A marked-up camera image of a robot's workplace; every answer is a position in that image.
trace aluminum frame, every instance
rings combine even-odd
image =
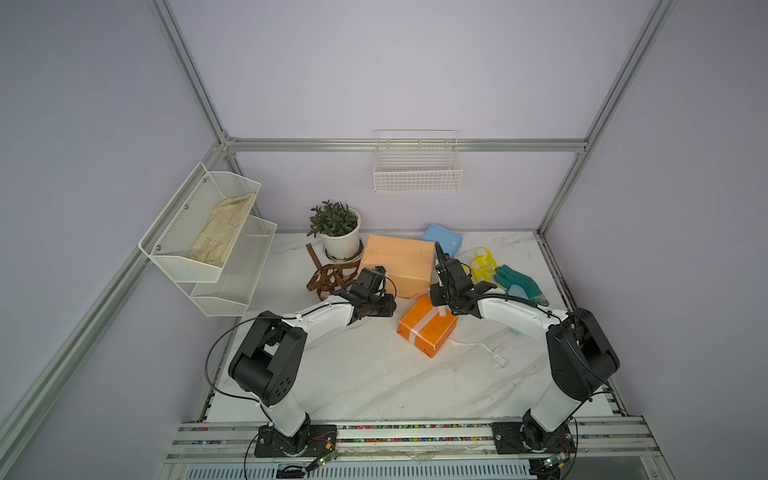
[[[374,152],[375,138],[231,138],[224,142],[231,151],[336,151]],[[422,144],[443,145],[442,140],[421,140]],[[409,146],[390,140],[392,147]],[[456,144],[457,151],[584,151],[584,138],[464,138]]]
[[[628,88],[637,75],[638,68],[640,68],[643,60],[647,57],[651,45],[659,36],[659,32],[672,14],[676,4],[677,0],[657,0],[654,7],[650,10],[650,14],[648,14],[643,28],[635,39],[627,59],[624,60],[624,64],[621,66],[621,70],[616,76],[613,85],[611,85],[611,89],[603,101],[597,117],[592,121],[592,125],[587,133],[587,147],[584,149],[584,152],[576,153],[573,163],[571,163],[565,178],[558,188],[558,192],[554,195],[544,218],[541,220],[538,232],[542,235],[545,235],[552,227],[554,219],[560,212],[569,193],[573,190],[579,175],[581,175],[584,167],[587,166],[592,152],[594,152],[594,149],[599,144],[605,129],[611,122],[619,104],[624,99]]]
[[[224,146],[216,143],[202,161],[206,168],[211,168],[223,160],[225,153]],[[149,241],[154,242],[161,235],[201,178],[202,174],[190,175],[181,185],[158,217],[160,221],[153,225],[152,231],[147,235]],[[0,479],[10,473],[45,424],[69,380],[96,347],[149,264],[149,259],[138,247],[134,248],[107,288],[3,424],[0,429]]]
[[[234,154],[238,151],[374,151],[375,141],[373,139],[236,139],[229,137],[222,127],[168,0],[147,1],[174,59],[184,74],[185,81],[192,90],[209,128],[217,139],[203,160],[207,167],[212,167],[218,161],[224,160],[233,172],[242,174]],[[576,152],[574,161],[538,228],[538,232],[541,234],[539,241],[542,252],[545,253],[550,270],[567,302],[573,303],[573,299],[562,280],[562,275],[557,269],[548,246],[546,246],[544,235],[551,228],[555,217],[598,145],[618,105],[636,76],[640,64],[647,56],[651,45],[659,35],[676,3],[677,0],[657,0],[654,4],[597,117],[593,121],[586,139],[466,139],[459,141],[458,148],[460,151]],[[177,204],[183,201],[186,193],[197,180],[197,178],[187,179],[187,182],[180,187],[163,210],[162,218],[170,220],[173,212],[178,208]],[[260,216],[255,205],[254,213]],[[137,282],[141,279],[144,268],[148,264],[148,258],[138,248],[134,249],[134,252],[126,259],[96,303],[89,309],[75,331],[35,381],[19,406],[0,428],[0,480],[5,478],[13,469],[15,463],[44,425],[69,380],[88,358],[101,336],[110,326],[111,321],[116,317],[136,287]],[[654,465],[655,468],[660,469],[664,475],[663,478],[671,478],[669,468],[662,468],[666,462],[663,464],[656,462]]]
[[[338,438],[348,440],[336,444],[339,458],[335,465],[345,462],[368,462],[371,465],[392,461],[416,462],[459,460],[471,465],[477,461],[499,459],[525,460],[546,458],[550,454],[527,453],[499,455],[495,452],[490,426],[475,428],[382,428],[383,425],[421,424],[489,424],[500,419],[418,419],[397,422],[323,422],[353,427],[340,429]],[[648,471],[661,478],[674,480],[661,450],[642,417],[588,417],[578,419],[578,457],[632,456],[640,457]],[[183,423],[168,452],[160,479],[186,478],[194,464],[243,464],[246,448],[255,437],[261,423]],[[463,440],[440,441],[445,437],[463,437]],[[435,439],[435,441],[392,442],[386,439]],[[250,465],[290,462],[288,458],[248,457]]]

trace white cable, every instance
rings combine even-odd
[[[454,340],[454,339],[452,339],[452,338],[449,338],[448,340],[449,340],[449,342],[452,342],[452,343],[454,343],[455,345],[463,345],[463,346],[481,346],[481,347],[483,347],[484,349],[488,350],[488,353],[490,353],[491,355],[493,355],[493,361],[494,361],[494,362],[496,362],[496,365],[498,365],[498,366],[500,366],[500,367],[502,367],[502,368],[504,368],[504,367],[506,367],[507,365],[509,365],[509,362],[507,361],[507,359],[506,359],[506,358],[504,358],[503,356],[499,355],[499,354],[498,354],[498,353],[496,353],[494,350],[491,350],[491,347],[489,347],[489,346],[485,345],[485,344],[484,344],[484,343],[482,343],[482,342],[464,343],[464,342],[459,342],[458,340]]]

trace white flower pot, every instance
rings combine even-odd
[[[360,248],[360,215],[351,208],[350,210],[357,216],[357,227],[355,227],[355,230],[341,237],[331,237],[319,233],[320,238],[323,239],[326,252],[336,260],[351,259]]]

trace orange box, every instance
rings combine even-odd
[[[424,295],[402,316],[397,333],[429,358],[434,358],[456,328],[456,320],[457,317],[450,310],[440,316],[438,308],[432,306],[432,301]]]
[[[435,268],[435,244],[409,238],[368,235],[360,270],[383,266],[397,285],[397,296],[413,298],[429,290]]]

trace robotic arm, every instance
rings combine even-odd
[[[431,286],[433,306],[455,315],[474,315],[500,322],[545,343],[552,383],[522,422],[508,424],[508,452],[544,452],[568,433],[568,419],[619,367],[619,361],[594,316],[587,310],[543,310],[536,303],[509,296],[480,282],[448,258],[435,244],[440,283]],[[229,374],[261,402],[271,425],[260,438],[287,455],[302,455],[310,437],[310,417],[291,392],[304,346],[364,316],[392,316],[394,296],[386,293],[383,267],[363,269],[358,279],[324,302],[291,317],[261,313],[229,365]],[[267,352],[268,347],[276,349]]]
[[[491,283],[473,284],[461,263],[445,255],[439,243],[435,256],[440,283],[430,289],[433,306],[447,305],[454,315],[495,320],[546,344],[552,382],[523,415],[518,431],[511,432],[516,437],[513,452],[546,451],[557,437],[566,436],[571,415],[618,370],[611,344],[588,310],[543,310]]]
[[[275,450],[287,455],[304,452],[310,438],[310,416],[291,392],[304,346],[364,316],[392,316],[395,297],[386,293],[385,286],[384,267],[364,268],[347,288],[315,306],[288,317],[266,311],[253,321],[228,372],[240,388],[260,400],[261,409],[272,423],[259,429],[264,443],[274,444]],[[267,352],[274,346],[275,350]],[[335,431],[336,427],[319,430],[327,429]]]

